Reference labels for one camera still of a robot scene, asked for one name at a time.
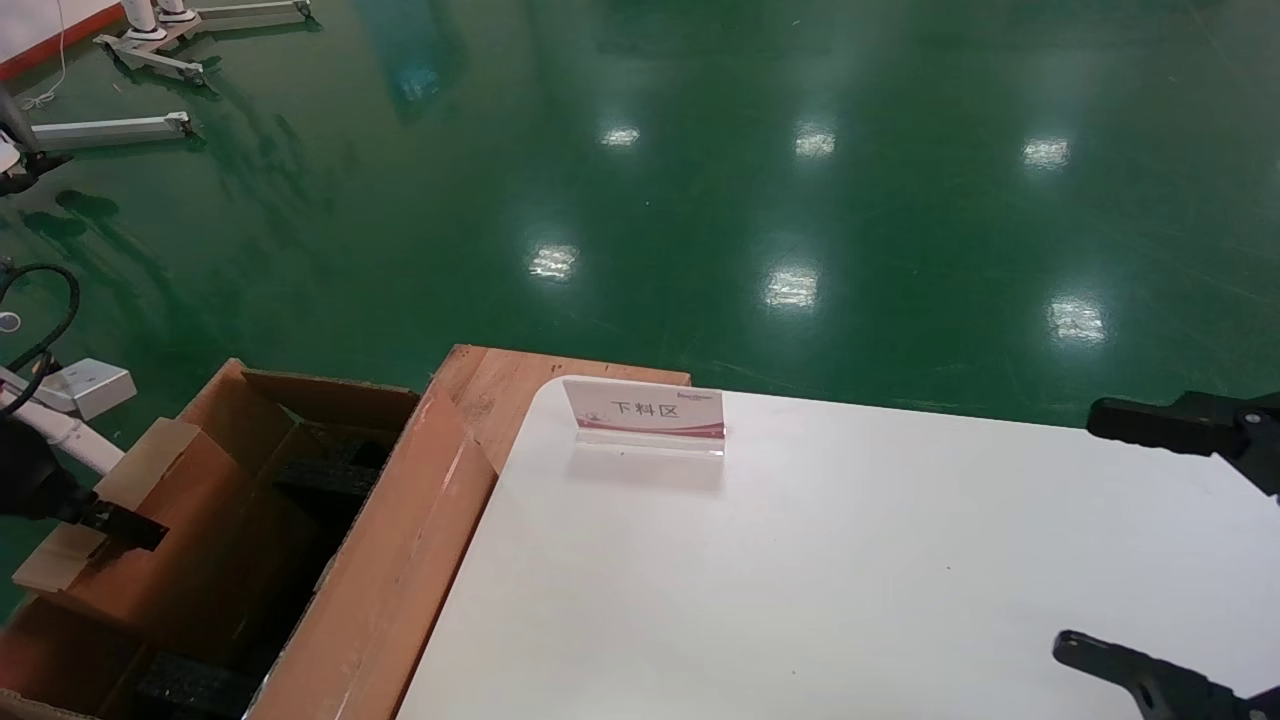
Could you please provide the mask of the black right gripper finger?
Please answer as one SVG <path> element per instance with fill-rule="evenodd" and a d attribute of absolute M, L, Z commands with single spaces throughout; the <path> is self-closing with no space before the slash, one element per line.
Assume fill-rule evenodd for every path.
<path fill-rule="evenodd" d="M 1224 459 L 1270 498 L 1279 496 L 1279 393 L 1253 398 L 1188 391 L 1158 406 L 1124 398 L 1091 405 L 1085 430 L 1093 437 Z"/>
<path fill-rule="evenodd" d="M 1075 630 L 1060 632 L 1053 659 L 1123 688 L 1143 719 L 1277 719 L 1279 688 L 1238 696 L 1203 674 Z"/>

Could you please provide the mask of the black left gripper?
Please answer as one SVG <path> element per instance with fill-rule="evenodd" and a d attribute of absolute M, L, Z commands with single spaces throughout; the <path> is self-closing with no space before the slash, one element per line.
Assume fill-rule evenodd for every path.
<path fill-rule="evenodd" d="M 169 527 L 102 498 L 58 460 L 44 436 L 19 420 L 1 421 L 1 515 L 79 521 L 128 550 L 154 552 Z"/>

